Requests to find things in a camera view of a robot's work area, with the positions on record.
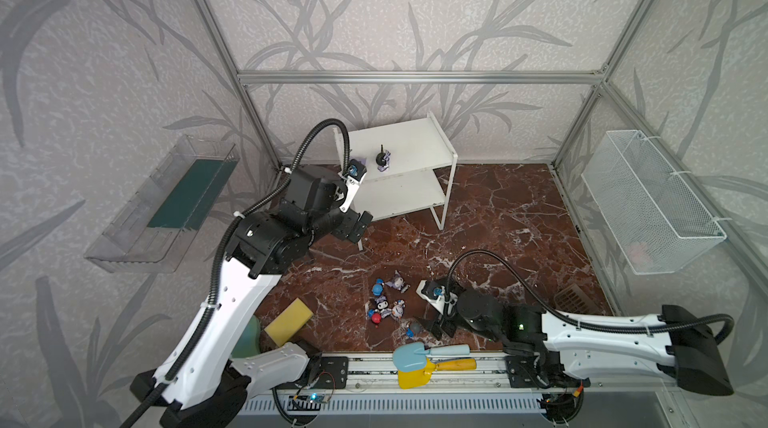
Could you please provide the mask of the black-headed purple figurine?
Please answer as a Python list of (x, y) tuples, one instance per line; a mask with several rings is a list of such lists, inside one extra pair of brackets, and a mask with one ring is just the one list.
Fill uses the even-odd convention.
[(386, 172), (390, 168), (391, 152), (383, 145), (375, 157), (375, 163), (379, 172)]

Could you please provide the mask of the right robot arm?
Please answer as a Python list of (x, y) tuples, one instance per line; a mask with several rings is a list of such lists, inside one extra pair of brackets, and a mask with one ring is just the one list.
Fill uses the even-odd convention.
[[(455, 278), (468, 258), (488, 257), (511, 272), (531, 305), (503, 302)], [(419, 296), (437, 312), (427, 324), (435, 337), (459, 329), (501, 344), (513, 376), (541, 389), (602, 376), (651, 376), (705, 396), (731, 396), (734, 388), (719, 351), (735, 321), (728, 314), (697, 317), (678, 305), (660, 313), (614, 317), (566, 313), (551, 306), (515, 268), (487, 249), (462, 253), (446, 276), (424, 280)]]

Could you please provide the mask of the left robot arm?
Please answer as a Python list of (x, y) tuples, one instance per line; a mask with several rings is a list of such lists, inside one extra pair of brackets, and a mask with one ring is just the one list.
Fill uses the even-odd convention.
[[(329, 127), (338, 129), (342, 140), (340, 172), (302, 167), (312, 141)], [(140, 403), (123, 426), (132, 427), (149, 409), (161, 407), (163, 427), (225, 427), (249, 398), (305, 371), (309, 358), (294, 343), (254, 357), (253, 375), (235, 366), (232, 351), (295, 261), (327, 235), (359, 242), (372, 216), (351, 207), (367, 169), (352, 159), (342, 121), (329, 118), (315, 125), (288, 171), (275, 190), (235, 213), (216, 248), (206, 300), (166, 361), (135, 376), (130, 391)]]

